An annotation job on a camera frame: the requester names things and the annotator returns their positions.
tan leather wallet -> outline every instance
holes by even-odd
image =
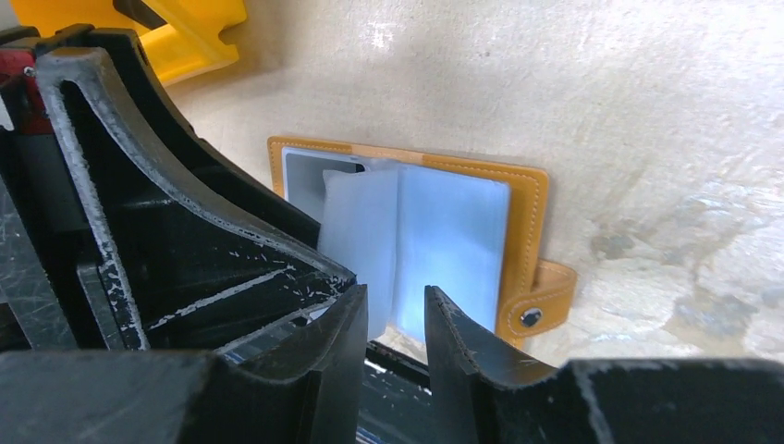
[[[286,195],[282,155],[286,147],[394,159],[508,183],[511,188],[511,199],[501,288],[498,293],[496,334],[519,349],[525,338],[566,322],[574,296],[577,273],[567,266],[538,258],[547,205],[548,178],[543,170],[447,155],[298,137],[271,137],[267,146],[273,187],[281,196]]]

wallet stitching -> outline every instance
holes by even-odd
[[[558,321],[558,322],[556,322],[556,323],[553,323],[553,324],[548,324],[548,325],[546,325],[546,326],[541,326],[541,327],[539,327],[539,329],[538,329],[538,330],[536,330],[536,331],[532,331],[531,333],[524,333],[524,334],[519,334],[519,335],[517,335],[515,338],[518,338],[518,339],[523,339],[523,338],[530,338],[531,336],[535,336],[535,335],[539,335],[539,334],[545,333],[547,330],[552,330],[552,329],[553,329],[553,328],[555,328],[555,327],[560,327],[560,326],[562,326],[563,324],[565,324],[565,323],[566,323],[566,321],[567,321],[567,320],[568,320],[568,319],[566,319],[566,318],[564,318],[564,319],[561,319],[560,321]]]
[[[541,264],[539,264],[539,265],[537,265],[537,266],[538,266],[539,268],[543,268],[543,269],[545,269],[545,270],[552,271],[553,273],[557,273],[557,274],[559,274],[559,275],[561,275],[561,276],[565,276],[565,277],[567,277],[567,278],[568,278],[568,277],[569,277],[569,275],[570,275],[569,273],[567,273],[567,272],[565,272],[565,271],[561,271],[561,270],[558,270],[558,269],[555,269],[555,268],[551,268],[551,267],[549,267],[549,266],[547,266],[547,265],[541,265]]]
[[[497,174],[502,174],[502,175],[507,175],[507,176],[517,176],[517,177],[520,177],[520,178],[524,178],[526,180],[530,180],[530,181],[532,181],[535,184],[536,188],[535,188],[535,191],[534,191],[534,194],[533,194],[534,204],[533,204],[533,211],[531,213],[531,229],[528,230],[528,240],[527,240],[526,245],[525,245],[525,255],[523,255],[523,259],[522,259],[523,273],[521,273],[521,280],[520,280],[520,283],[517,286],[517,293],[522,295],[523,294],[522,288],[526,284],[526,278],[527,278],[526,275],[527,275],[528,263],[529,263],[528,258],[531,255],[531,245],[533,244],[533,232],[534,232],[535,226],[536,226],[536,215],[538,214],[538,211],[539,211],[539,203],[540,203],[539,202],[539,200],[540,200],[539,180],[536,180],[536,178],[533,178],[531,176],[528,176],[528,175],[522,174],[522,173],[510,173],[508,171],[497,171],[497,170],[494,170],[494,169],[479,168],[479,167],[476,167],[476,166],[464,166],[464,165],[460,165],[460,164],[450,164],[450,163],[446,163],[446,162],[437,162],[437,161],[430,161],[428,163],[429,164],[433,164],[433,165],[445,165],[445,166],[448,166],[448,167],[457,167],[457,168],[463,168],[463,169],[473,169],[473,170],[477,170],[477,171],[487,171],[487,172],[497,173]]]

yellow object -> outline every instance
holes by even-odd
[[[19,22],[42,36],[74,23],[135,30],[162,83],[222,68],[239,59],[237,47],[220,41],[220,31],[248,17],[243,0],[143,0],[166,25],[148,30],[117,12],[112,0],[11,0]]]

